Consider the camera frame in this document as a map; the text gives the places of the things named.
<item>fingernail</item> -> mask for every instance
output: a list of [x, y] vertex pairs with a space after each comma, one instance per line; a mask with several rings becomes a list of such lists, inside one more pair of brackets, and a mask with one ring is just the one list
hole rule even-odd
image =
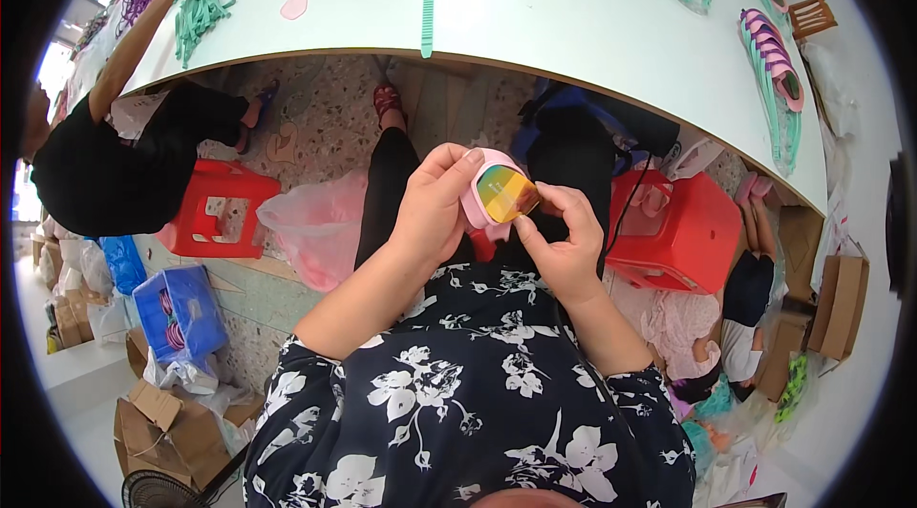
[[484, 163], [484, 151], [480, 148], [475, 148], [469, 153], [465, 154], [465, 159], [472, 165], [479, 165]]

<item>red plastic stool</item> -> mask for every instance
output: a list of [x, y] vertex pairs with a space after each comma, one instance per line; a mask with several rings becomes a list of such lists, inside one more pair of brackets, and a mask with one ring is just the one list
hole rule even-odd
[[[166, 224], [156, 237], [167, 250], [189, 258], [261, 257], [262, 246], [251, 243], [258, 226], [255, 210], [261, 203], [281, 192], [281, 182], [248, 170], [237, 161], [200, 158], [181, 201], [178, 216]], [[206, 214], [211, 196], [246, 198], [248, 209], [242, 222], [242, 233], [236, 243], [213, 241], [216, 216]], [[206, 241], [194, 239], [194, 234]]]
[[[614, 179], [612, 232], [640, 173], [630, 170]], [[636, 225], [641, 225], [643, 216], [639, 207], [630, 206], [605, 265], [637, 287], [700, 295], [719, 291], [726, 282], [742, 229], [739, 208], [704, 172], [669, 181], [658, 170], [648, 170], [643, 183], [666, 193], [669, 192], [663, 184], [671, 184], [671, 202], [658, 216], [642, 222], [652, 235], [624, 235], [625, 227], [633, 227], [635, 219]], [[655, 233], [653, 225], [659, 225]], [[609, 235], [609, 245], [612, 239], [613, 235]]]

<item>pink cloth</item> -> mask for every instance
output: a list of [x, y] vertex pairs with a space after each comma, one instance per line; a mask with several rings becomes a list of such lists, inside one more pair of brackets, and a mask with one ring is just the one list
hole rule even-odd
[[666, 361], [666, 374], [672, 381], [702, 377], [717, 364], [720, 348], [709, 341], [707, 359], [694, 360], [692, 346], [706, 337], [720, 317], [716, 296], [695, 296], [674, 291], [657, 291], [653, 307], [640, 316], [640, 333], [656, 347]]

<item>black and white floral shirt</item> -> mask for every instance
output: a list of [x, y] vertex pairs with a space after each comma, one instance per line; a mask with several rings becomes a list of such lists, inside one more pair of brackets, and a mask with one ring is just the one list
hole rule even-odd
[[448, 266], [418, 298], [342, 362], [287, 340], [246, 458], [249, 508], [461, 506], [512, 487], [691, 505], [694, 452], [659, 371], [601, 391], [533, 274]]

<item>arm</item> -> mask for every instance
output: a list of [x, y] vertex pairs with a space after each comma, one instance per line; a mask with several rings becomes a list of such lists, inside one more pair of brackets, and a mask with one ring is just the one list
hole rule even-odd
[[579, 344], [603, 376], [643, 370], [653, 362], [646, 343], [614, 306], [595, 273], [604, 233], [579, 190], [537, 182], [542, 209], [559, 215], [567, 241], [547, 243], [528, 216], [512, 223], [542, 279], [567, 310]]
[[438, 146], [411, 174], [389, 241], [293, 328], [305, 347], [345, 359], [390, 328], [452, 257], [465, 228], [459, 195], [484, 162], [480, 150], [465, 152], [456, 144]]
[[89, 113], [96, 123], [111, 111], [112, 102], [121, 95], [121, 91], [137, 69], [172, 2], [174, 0], [150, 1], [146, 10], [137, 17], [134, 26], [115, 47], [96, 85], [89, 92]]
[[755, 329], [755, 336], [751, 340], [751, 350], [752, 351], [763, 351], [764, 350], [764, 330], [762, 328]]

